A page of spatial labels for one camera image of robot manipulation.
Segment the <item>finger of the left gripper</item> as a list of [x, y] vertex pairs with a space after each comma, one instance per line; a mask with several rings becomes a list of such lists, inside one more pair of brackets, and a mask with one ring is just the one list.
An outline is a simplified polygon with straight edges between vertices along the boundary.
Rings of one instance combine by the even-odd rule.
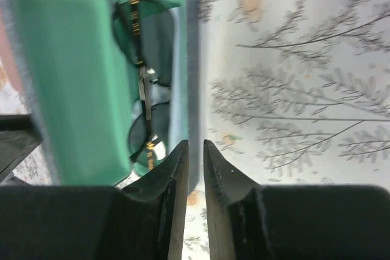
[[2, 114], [1, 181], [19, 181], [14, 168], [40, 144], [40, 132], [29, 114]]

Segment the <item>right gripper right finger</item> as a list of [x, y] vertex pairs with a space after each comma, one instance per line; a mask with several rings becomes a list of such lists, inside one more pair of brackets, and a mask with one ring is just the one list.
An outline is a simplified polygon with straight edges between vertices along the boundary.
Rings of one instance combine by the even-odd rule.
[[388, 259], [389, 192], [253, 181], [204, 142], [211, 259]]

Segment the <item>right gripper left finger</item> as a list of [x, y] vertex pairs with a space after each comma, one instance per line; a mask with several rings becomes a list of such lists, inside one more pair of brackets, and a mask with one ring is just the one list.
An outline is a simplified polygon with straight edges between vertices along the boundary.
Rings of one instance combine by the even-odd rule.
[[189, 147], [109, 186], [3, 186], [2, 259], [180, 259]]

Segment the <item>pink glasses case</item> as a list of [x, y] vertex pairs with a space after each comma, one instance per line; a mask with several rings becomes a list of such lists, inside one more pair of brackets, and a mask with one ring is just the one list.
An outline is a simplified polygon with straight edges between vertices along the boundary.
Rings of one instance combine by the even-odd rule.
[[5, 22], [1, 12], [1, 61], [11, 86], [19, 93], [24, 92], [23, 83], [16, 68], [12, 48], [5, 29]]

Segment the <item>blue-grey glasses case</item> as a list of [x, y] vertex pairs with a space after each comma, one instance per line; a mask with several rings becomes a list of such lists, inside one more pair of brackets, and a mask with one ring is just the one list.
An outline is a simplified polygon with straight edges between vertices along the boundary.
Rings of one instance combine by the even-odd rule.
[[[130, 160], [132, 106], [138, 97], [113, 31], [117, 0], [1, 0], [24, 97], [43, 137], [56, 183], [115, 185]], [[189, 182], [199, 181], [197, 0], [158, 0], [174, 17], [168, 154], [189, 142]]]

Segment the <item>black sunglasses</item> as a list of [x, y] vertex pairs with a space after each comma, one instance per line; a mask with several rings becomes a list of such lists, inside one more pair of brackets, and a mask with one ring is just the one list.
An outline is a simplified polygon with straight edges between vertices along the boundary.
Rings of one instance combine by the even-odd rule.
[[139, 176], [158, 166], [168, 154], [174, 17], [158, 0], [117, 0], [113, 31], [136, 75], [138, 97], [132, 106], [130, 160]]

